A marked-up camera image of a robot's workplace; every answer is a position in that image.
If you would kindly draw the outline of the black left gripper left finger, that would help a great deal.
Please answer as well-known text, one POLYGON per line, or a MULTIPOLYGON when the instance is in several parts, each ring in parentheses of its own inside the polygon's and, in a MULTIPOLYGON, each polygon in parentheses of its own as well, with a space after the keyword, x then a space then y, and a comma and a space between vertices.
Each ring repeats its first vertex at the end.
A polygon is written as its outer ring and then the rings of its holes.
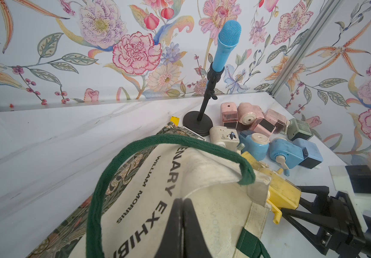
POLYGON ((155 258, 183 257, 183 200, 177 198, 173 202, 166 224, 165 232, 155 258))

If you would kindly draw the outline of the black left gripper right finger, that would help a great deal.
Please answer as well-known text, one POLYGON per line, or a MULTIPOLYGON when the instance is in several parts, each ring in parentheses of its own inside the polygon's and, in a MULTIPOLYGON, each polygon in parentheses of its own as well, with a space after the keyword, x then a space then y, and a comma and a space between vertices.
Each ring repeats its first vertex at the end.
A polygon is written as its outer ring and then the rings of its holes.
POLYGON ((212 258, 191 199, 183 202, 183 257, 212 258))

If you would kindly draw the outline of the yellow pencil sharpener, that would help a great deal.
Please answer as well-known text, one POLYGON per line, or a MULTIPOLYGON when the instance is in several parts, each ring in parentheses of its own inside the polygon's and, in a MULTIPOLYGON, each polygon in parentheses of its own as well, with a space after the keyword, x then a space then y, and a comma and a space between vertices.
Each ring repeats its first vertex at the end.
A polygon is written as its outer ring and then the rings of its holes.
POLYGON ((274 214, 273 222, 278 225, 283 215, 282 209, 296 210, 298 208, 301 191, 273 170, 262 168, 259 172, 271 178, 267 203, 271 205, 271 211, 274 214))
POLYGON ((254 170, 260 171, 263 168, 269 168, 268 164, 264 163, 263 161, 256 160, 249 152, 244 152, 241 154, 241 156, 248 161, 254 170))

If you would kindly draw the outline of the cream canvas tote bag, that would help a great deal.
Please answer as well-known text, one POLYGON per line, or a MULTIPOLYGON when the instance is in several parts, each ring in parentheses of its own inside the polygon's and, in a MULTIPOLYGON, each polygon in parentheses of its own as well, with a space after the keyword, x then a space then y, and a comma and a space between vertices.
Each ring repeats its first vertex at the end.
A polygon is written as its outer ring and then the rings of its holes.
POLYGON ((32 258, 154 258, 173 202, 191 199, 212 258, 267 258, 270 177, 173 123, 123 148, 32 258))

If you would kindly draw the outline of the dark blue pencil sharpener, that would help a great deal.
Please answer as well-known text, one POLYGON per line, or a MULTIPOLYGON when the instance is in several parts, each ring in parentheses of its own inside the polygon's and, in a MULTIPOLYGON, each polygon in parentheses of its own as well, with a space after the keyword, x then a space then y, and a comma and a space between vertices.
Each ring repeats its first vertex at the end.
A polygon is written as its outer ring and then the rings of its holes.
POLYGON ((308 140, 297 138, 293 144, 300 147, 303 151, 303 161, 299 164, 302 167, 313 169, 323 162, 323 157, 315 143, 308 140))

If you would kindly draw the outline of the dark green pencil sharpener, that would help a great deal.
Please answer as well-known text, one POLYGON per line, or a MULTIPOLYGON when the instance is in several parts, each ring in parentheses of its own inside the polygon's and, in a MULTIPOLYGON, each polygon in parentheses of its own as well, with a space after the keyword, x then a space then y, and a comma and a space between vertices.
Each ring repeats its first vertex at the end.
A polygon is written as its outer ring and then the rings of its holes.
POLYGON ((298 138, 309 140, 313 136, 313 133, 311 132, 307 122, 293 118, 289 120, 287 136, 291 141, 294 141, 298 138))

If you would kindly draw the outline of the cream panda pencil sharpener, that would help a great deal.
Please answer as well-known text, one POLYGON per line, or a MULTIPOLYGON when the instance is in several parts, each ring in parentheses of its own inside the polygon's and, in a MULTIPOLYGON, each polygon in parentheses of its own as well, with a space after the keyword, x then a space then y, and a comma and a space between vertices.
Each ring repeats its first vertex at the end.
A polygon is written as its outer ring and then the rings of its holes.
POLYGON ((213 126, 209 131, 211 143, 224 147, 228 150, 241 154, 245 147, 240 143, 236 129, 229 129, 225 126, 213 126))

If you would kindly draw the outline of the pink pencil sharpener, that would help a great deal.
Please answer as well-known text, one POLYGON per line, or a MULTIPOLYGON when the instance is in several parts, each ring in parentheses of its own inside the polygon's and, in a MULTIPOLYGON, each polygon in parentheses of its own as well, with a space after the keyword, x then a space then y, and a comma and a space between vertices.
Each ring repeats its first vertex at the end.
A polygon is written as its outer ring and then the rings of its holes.
POLYGON ((273 126, 275 126, 273 134, 281 133, 287 126, 287 118, 272 109, 267 110, 267 112, 265 113, 265 119, 273 126))
POLYGON ((243 102, 237 107, 238 125, 240 131, 249 129, 254 123, 264 119, 264 113, 258 105, 243 102))
POLYGON ((236 129, 239 121, 237 106, 234 102, 221 104, 221 121, 222 126, 229 129, 236 129))
POLYGON ((261 118, 256 120, 250 127, 251 131, 255 133, 260 133, 269 138, 275 131, 276 126, 270 123, 267 119, 261 118))

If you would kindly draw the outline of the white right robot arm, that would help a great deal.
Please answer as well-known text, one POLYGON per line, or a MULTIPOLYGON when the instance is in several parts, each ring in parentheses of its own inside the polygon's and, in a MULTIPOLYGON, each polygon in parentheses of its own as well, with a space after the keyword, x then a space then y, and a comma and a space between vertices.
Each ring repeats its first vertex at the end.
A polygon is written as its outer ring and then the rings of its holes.
POLYGON ((371 170, 367 165, 330 166, 337 191, 326 186, 300 186, 305 211, 282 209, 282 216, 322 255, 332 250, 341 258, 371 258, 371 170))

